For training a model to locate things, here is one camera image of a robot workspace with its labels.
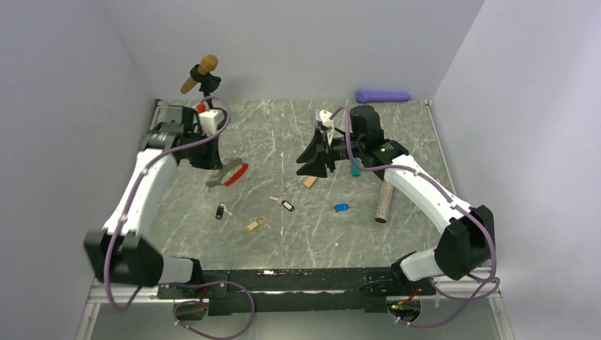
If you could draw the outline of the red handled metal keyring holder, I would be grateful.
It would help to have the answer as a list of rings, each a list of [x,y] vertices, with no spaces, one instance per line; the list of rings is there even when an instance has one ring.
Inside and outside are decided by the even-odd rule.
[[[225,159],[223,167],[212,174],[205,182],[207,188],[230,187],[249,169],[249,164],[241,158]]]

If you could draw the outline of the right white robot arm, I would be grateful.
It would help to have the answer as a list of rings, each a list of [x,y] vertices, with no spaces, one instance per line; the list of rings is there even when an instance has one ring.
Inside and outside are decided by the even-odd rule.
[[[475,207],[431,177],[399,142],[385,137],[373,106],[313,115],[313,138],[297,158],[299,176],[325,178],[338,161],[349,160],[372,172],[408,197],[440,233],[436,246],[405,255],[392,264],[391,285],[408,294],[425,278],[459,280],[489,261],[497,265],[494,217],[484,205]]]

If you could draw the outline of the yellow tagged key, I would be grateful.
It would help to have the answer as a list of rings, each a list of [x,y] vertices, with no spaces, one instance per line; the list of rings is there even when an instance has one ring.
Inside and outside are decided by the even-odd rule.
[[[245,231],[246,232],[253,232],[255,231],[258,227],[261,226],[265,226],[268,229],[271,229],[271,225],[267,222],[267,219],[265,217],[261,217],[257,220],[254,220],[252,222],[250,222],[246,227],[245,227]]]

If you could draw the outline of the blue tagged key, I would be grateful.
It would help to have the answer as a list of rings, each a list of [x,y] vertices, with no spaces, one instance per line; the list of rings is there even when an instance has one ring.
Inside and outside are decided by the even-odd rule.
[[[339,203],[339,204],[336,204],[336,205],[334,206],[334,210],[335,210],[335,212],[337,212],[337,213],[338,213],[338,212],[342,212],[342,211],[346,211],[346,210],[348,210],[348,209],[349,209],[349,205],[348,205],[348,204],[346,204],[346,203]]]

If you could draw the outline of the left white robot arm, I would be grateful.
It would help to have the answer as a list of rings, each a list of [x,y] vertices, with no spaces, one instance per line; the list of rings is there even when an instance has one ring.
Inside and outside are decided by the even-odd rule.
[[[197,296],[204,279],[199,260],[165,256],[148,237],[157,209],[182,159],[197,169],[223,167],[216,132],[228,113],[211,108],[199,113],[187,106],[167,106],[163,120],[138,143],[135,168],[117,205],[100,230],[87,232],[84,249],[97,280],[153,287],[176,283],[185,297]]]

